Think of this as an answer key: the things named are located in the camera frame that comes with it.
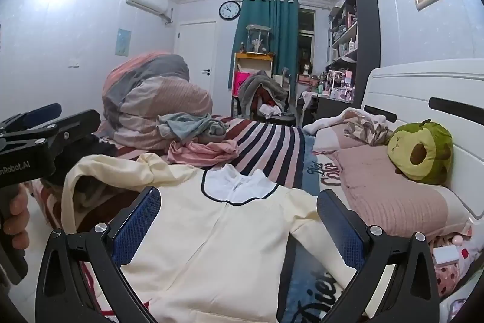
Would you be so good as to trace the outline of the person left hand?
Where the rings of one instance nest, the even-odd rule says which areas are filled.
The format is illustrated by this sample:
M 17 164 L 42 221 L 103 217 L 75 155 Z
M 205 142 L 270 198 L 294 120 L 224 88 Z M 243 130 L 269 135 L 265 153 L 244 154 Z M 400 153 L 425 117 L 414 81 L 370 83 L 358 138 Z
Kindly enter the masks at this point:
M 27 205 L 28 195 L 26 189 L 22 184 L 19 184 L 17 194 L 9 205 L 10 216 L 4 222 L 6 234 L 16 236 L 24 233 L 30 219 L 30 212 Z

